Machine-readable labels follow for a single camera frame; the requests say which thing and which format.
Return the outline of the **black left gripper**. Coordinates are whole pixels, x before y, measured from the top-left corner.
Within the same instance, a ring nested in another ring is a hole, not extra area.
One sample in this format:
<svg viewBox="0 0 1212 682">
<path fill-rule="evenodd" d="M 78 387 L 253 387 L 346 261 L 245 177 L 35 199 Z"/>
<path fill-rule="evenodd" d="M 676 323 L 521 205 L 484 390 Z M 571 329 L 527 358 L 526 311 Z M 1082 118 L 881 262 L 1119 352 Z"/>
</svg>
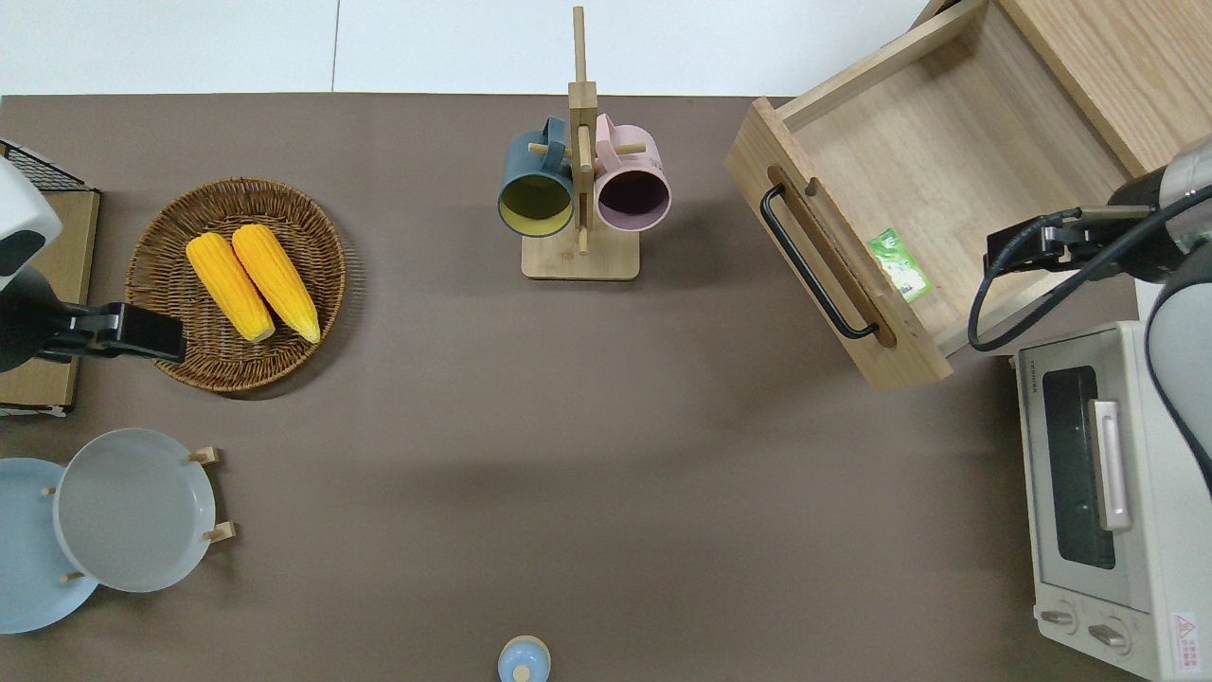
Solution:
<svg viewBox="0 0 1212 682">
<path fill-rule="evenodd" d="M 57 302 L 36 306 L 36 319 L 44 337 L 36 350 L 39 361 L 69 363 L 78 357 L 116 359 L 125 353 L 168 363 L 187 359 L 185 323 L 181 319 L 125 302 L 103 306 Z M 116 346 L 120 323 L 121 346 Z"/>
</svg>

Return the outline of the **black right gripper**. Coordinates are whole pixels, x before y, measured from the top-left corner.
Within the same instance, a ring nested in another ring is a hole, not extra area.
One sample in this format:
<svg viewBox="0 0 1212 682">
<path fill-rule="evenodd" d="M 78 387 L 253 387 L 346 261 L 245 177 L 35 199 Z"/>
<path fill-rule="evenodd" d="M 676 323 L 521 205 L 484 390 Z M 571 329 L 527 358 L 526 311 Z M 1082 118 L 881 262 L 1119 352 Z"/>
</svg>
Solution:
<svg viewBox="0 0 1212 682">
<path fill-rule="evenodd" d="M 1081 217 L 1081 210 L 1062 210 L 1039 216 L 1031 225 L 1013 225 L 989 234 L 984 241 L 984 276 L 1070 269 L 1063 260 L 1074 242 L 1073 225 Z"/>
</svg>

